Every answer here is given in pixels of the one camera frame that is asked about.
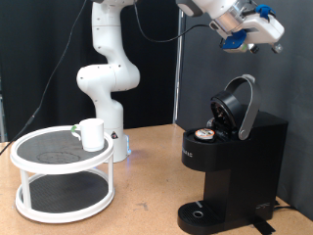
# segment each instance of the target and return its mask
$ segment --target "white mug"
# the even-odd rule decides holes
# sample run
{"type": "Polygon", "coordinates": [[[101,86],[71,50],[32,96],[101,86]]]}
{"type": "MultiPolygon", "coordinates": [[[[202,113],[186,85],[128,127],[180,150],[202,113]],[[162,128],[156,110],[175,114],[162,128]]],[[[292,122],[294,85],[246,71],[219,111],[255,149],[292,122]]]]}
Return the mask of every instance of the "white mug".
{"type": "Polygon", "coordinates": [[[81,121],[79,124],[71,128],[71,134],[81,140],[82,147],[85,151],[96,152],[105,147],[104,136],[104,121],[99,118],[89,118],[81,121]],[[79,134],[74,132],[77,127],[80,127],[79,134]]]}

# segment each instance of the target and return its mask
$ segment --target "two-tier stand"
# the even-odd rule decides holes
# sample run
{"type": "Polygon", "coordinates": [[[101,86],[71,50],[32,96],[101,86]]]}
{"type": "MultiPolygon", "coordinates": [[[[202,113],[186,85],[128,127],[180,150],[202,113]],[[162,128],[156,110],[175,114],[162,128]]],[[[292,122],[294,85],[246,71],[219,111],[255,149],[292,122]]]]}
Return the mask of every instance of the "two-tier stand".
{"type": "Polygon", "coordinates": [[[71,126],[37,130],[12,146],[11,161],[21,170],[16,205],[32,220],[46,223],[77,221],[107,207],[114,197],[113,142],[86,152],[70,133],[71,126]],[[96,169],[109,163],[109,176],[96,169]]]}

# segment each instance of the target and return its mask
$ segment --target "black mesh tray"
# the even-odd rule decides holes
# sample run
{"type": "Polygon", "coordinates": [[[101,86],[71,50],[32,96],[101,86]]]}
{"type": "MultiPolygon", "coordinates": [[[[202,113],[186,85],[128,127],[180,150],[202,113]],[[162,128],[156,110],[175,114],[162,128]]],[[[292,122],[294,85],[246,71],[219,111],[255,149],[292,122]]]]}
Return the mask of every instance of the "black mesh tray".
{"type": "Polygon", "coordinates": [[[26,140],[18,147],[20,158],[37,164],[64,165],[92,159],[106,151],[109,144],[97,152],[87,152],[70,130],[48,132],[26,140]]]}
{"type": "Polygon", "coordinates": [[[108,182],[95,173],[46,175],[29,184],[31,207],[38,212],[76,212],[103,200],[108,182]]]}

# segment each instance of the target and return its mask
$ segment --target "wall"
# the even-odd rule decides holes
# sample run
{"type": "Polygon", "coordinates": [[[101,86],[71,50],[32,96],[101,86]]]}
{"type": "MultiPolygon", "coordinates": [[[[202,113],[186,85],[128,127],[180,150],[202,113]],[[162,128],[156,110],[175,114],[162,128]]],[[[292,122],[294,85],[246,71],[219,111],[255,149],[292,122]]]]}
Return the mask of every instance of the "wall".
{"type": "MultiPolygon", "coordinates": [[[[0,2],[0,71],[9,140],[38,107],[82,4],[83,0],[0,2]]],[[[92,101],[76,84],[81,67],[107,62],[92,45],[91,6],[88,0],[42,109],[24,134],[95,116],[92,101]]],[[[142,27],[150,37],[162,39],[177,34],[178,8],[174,0],[142,1],[138,11],[142,27]]],[[[133,7],[122,11],[121,23],[124,50],[141,73],[137,88],[112,94],[124,107],[124,127],[171,123],[176,42],[147,41],[139,31],[133,7]]]]}

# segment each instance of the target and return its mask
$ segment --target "drip tray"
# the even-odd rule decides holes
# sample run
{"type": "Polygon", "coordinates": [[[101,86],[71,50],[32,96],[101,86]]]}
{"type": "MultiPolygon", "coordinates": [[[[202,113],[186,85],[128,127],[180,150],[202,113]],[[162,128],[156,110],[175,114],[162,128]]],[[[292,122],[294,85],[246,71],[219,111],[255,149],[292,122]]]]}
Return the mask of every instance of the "drip tray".
{"type": "Polygon", "coordinates": [[[64,213],[89,208],[109,192],[108,182],[95,173],[45,175],[29,184],[31,207],[38,212],[64,213]]]}
{"type": "Polygon", "coordinates": [[[182,206],[178,211],[178,225],[190,234],[212,234],[224,230],[224,221],[203,201],[182,206]]]}

